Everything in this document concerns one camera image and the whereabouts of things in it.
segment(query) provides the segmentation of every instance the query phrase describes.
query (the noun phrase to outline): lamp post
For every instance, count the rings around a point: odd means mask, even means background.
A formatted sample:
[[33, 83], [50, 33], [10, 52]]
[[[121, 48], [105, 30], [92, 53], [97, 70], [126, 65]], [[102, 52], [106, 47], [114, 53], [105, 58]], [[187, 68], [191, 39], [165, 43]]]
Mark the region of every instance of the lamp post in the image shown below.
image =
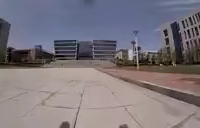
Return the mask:
[[135, 35], [135, 55], [136, 55], [136, 61], [137, 61], [137, 70], [139, 70], [139, 55], [138, 55], [138, 37], [137, 34], [139, 33], [138, 30], [134, 30], [133, 34]]

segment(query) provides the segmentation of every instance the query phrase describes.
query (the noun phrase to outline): curb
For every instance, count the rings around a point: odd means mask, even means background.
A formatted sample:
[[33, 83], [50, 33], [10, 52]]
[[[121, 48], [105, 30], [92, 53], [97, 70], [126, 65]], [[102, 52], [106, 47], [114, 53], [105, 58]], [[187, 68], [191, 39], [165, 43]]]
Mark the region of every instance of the curb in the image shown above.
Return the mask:
[[138, 86], [146, 88], [146, 89], [149, 89], [151, 91], [158, 92], [163, 95], [187, 102], [189, 104], [194, 104], [194, 105], [200, 107], [200, 95], [192, 94], [191, 92], [183, 92], [183, 91], [177, 90], [177, 89], [167, 88], [167, 87], [164, 87], [161, 85], [156, 85], [156, 84], [149, 83], [146, 81], [132, 80], [125, 76], [117, 76], [117, 75], [114, 75], [114, 74], [111, 74], [111, 73], [108, 73], [106, 71], [102, 71], [99, 69], [96, 69], [96, 70], [98, 70], [102, 73], [105, 73], [107, 75], [110, 75], [112, 77], [121, 79], [123, 81], [138, 85]]

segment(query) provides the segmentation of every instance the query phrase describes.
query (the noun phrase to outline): road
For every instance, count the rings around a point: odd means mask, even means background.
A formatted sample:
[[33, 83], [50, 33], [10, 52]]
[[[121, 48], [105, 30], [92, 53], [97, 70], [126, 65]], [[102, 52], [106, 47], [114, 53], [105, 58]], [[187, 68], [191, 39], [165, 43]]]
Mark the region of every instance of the road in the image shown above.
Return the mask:
[[200, 108], [92, 68], [0, 69], [0, 128], [200, 128]]

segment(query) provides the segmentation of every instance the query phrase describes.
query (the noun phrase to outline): cloud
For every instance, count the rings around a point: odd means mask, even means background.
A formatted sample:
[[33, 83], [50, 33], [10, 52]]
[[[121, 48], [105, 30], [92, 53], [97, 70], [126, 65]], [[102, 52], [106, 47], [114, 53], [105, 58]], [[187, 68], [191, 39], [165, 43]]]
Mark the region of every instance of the cloud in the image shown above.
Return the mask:
[[200, 0], [169, 0], [160, 3], [161, 6], [200, 4]]
[[178, 11], [189, 11], [189, 10], [196, 10], [196, 9], [197, 8], [195, 7], [174, 7], [174, 8], [167, 9], [167, 11], [178, 12]]
[[160, 32], [160, 28], [156, 28], [155, 30], [154, 30], [154, 32]]

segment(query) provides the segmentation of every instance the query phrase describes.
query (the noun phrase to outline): sky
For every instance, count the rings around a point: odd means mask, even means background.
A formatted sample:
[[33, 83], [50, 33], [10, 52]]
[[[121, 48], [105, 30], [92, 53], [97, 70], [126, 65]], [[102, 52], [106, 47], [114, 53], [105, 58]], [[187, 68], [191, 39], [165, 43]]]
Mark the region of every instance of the sky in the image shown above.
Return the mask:
[[131, 48], [138, 30], [142, 50], [161, 47], [159, 27], [200, 7], [200, 0], [0, 0], [11, 24], [8, 45], [53, 50], [54, 40], [117, 40]]

